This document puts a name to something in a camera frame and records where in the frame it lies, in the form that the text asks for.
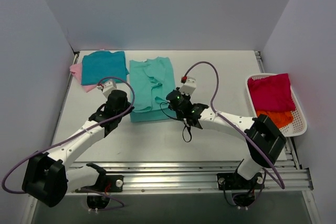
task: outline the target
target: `folded cloth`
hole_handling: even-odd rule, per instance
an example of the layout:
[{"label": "folded cloth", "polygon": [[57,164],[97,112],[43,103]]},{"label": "folded cloth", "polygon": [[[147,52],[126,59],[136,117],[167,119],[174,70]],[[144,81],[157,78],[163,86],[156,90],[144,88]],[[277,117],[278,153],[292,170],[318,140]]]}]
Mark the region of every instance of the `folded cloth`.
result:
[{"label": "folded cloth", "polygon": [[[82,82],[82,63],[74,64],[70,66],[70,73],[76,78],[76,80],[81,84]],[[85,92],[89,92],[94,89],[97,85],[86,85],[82,86]]]},{"label": "folded cloth", "polygon": [[85,55],[82,61],[82,85],[97,84],[104,77],[127,79],[125,52],[96,51]]},{"label": "folded cloth", "polygon": [[286,112],[295,110],[287,73],[247,81],[256,111]]},{"label": "folded cloth", "polygon": [[293,122],[293,115],[290,111],[270,112],[270,111],[258,110],[257,116],[259,116],[260,114],[269,116],[278,128],[285,127],[291,122]]},{"label": "folded cloth", "polygon": [[[167,119],[160,104],[166,103],[166,96],[175,89],[173,66],[169,58],[157,57],[143,62],[130,61],[130,83],[135,92],[134,110],[131,122],[158,121]],[[161,104],[163,111],[176,116]]]}]

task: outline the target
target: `table surface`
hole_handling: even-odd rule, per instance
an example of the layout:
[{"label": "table surface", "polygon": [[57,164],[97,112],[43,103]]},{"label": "table surface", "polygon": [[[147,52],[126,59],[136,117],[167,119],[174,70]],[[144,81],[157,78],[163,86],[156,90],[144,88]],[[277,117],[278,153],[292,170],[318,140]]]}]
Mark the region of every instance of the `table surface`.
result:
[{"label": "table surface", "polygon": [[[81,51],[78,62],[92,52],[94,51]],[[227,113],[252,116],[245,82],[247,76],[260,72],[253,51],[125,51],[125,55],[128,69],[130,60],[144,61],[158,56],[169,57],[178,86],[181,76],[192,64],[209,61],[216,66],[220,79],[219,91],[214,101],[215,108]],[[208,65],[198,65],[189,75],[197,81],[192,102],[209,104],[216,84],[213,69]],[[125,84],[118,84],[118,89],[126,91],[130,97],[127,88]],[[72,78],[54,143],[72,135],[105,101],[101,91],[95,89],[85,93],[77,80]],[[182,140],[183,126],[183,123],[173,120],[131,123],[127,115],[117,129],[90,147],[77,161],[239,161],[249,155],[243,138],[216,131],[192,128],[193,139],[190,143],[185,143]],[[278,159],[286,160],[284,150]]]}]

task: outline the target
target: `white plastic basket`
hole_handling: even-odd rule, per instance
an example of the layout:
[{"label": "white plastic basket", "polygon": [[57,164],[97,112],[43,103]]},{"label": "white plastic basket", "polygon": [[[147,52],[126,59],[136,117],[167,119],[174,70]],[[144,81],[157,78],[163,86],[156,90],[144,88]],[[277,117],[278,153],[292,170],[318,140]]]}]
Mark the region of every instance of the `white plastic basket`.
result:
[{"label": "white plastic basket", "polygon": [[[259,73],[259,74],[253,74],[247,77],[246,79],[245,85],[246,85],[246,92],[247,92],[247,100],[249,101],[249,109],[251,113],[253,113],[254,116],[257,116],[257,113],[252,103],[251,95],[250,95],[250,92],[247,86],[247,81],[250,78],[252,78],[253,80],[257,80],[257,79],[262,79],[262,78],[265,78],[268,76],[274,76],[274,75],[275,75],[274,73]],[[293,92],[292,87],[290,87],[290,91],[291,91],[292,99],[293,99],[296,109],[295,111],[291,112],[293,115],[293,122],[280,129],[280,131],[285,137],[299,136],[299,135],[302,135],[307,130],[306,118],[303,115],[301,106]]]}]

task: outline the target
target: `blue towel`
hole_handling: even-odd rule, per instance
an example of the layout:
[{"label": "blue towel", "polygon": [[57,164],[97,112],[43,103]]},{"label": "blue towel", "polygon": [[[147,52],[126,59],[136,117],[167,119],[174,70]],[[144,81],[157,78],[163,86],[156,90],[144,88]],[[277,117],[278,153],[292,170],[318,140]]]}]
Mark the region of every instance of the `blue towel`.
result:
[{"label": "blue towel", "polygon": [[[174,71],[169,58],[157,57],[144,62],[130,61],[130,82],[135,92],[131,122],[158,121],[168,117],[162,113],[160,103],[175,89]],[[163,104],[164,112],[176,117],[174,111]]]},{"label": "blue towel", "polygon": [[104,50],[96,51],[85,55],[82,65],[82,85],[97,84],[101,79],[108,76],[127,80],[128,71],[126,69],[124,51],[114,53]]}]

